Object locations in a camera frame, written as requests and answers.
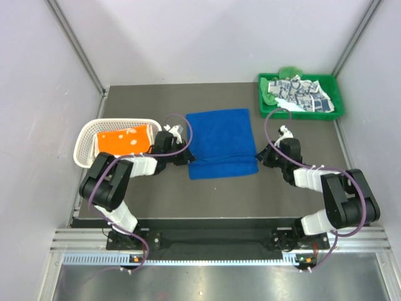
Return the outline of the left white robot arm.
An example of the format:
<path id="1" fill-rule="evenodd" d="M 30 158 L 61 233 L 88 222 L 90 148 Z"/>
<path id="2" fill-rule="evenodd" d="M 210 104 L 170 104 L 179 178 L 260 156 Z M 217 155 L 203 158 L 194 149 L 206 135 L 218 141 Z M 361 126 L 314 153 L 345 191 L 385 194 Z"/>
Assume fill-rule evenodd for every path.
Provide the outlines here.
<path id="1" fill-rule="evenodd" d="M 197 159 L 174 128 L 156 133 L 100 132 L 95 138 L 96 155 L 79 188 L 79 195 L 97 209 L 112 227 L 108 239 L 113 247 L 145 247 L 138 219 L 130 212 L 125 195 L 129 181 L 160 174 L 172 163 L 185 166 Z"/>

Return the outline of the white blue patterned towel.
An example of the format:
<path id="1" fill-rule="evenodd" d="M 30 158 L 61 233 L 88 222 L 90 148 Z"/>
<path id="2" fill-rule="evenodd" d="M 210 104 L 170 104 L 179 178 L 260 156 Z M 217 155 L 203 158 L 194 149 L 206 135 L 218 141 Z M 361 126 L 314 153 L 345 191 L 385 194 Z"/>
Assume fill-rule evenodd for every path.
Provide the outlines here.
<path id="1" fill-rule="evenodd" d="M 335 106 L 318 80 L 302 80 L 295 76 L 290 80 L 277 80 L 269 84 L 271 93 L 297 104 L 309 113 L 332 113 Z"/>

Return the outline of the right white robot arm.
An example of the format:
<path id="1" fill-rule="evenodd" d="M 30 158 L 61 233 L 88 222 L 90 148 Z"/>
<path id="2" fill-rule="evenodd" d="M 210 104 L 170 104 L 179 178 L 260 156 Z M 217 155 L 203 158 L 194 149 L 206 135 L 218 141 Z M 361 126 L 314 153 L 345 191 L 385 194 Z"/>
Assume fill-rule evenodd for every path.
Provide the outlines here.
<path id="1" fill-rule="evenodd" d="M 273 141 L 255 158 L 265 167 L 279 168 L 288 184 L 323 194 L 324 209 L 293 223 L 292 239 L 300 248 L 309 247 L 316 235 L 352 226 L 359 229 L 380 218 L 380 207 L 361 170 L 307 166 L 296 138 Z"/>

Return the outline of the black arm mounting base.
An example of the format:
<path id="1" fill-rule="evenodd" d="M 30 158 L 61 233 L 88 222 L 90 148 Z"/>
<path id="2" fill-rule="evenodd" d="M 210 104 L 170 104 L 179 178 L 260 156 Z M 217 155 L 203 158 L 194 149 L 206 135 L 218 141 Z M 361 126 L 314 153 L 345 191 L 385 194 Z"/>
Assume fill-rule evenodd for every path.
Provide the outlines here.
<path id="1" fill-rule="evenodd" d="M 326 234 L 298 242 L 293 218 L 140 219 L 151 260 L 278 259 L 329 250 Z"/>

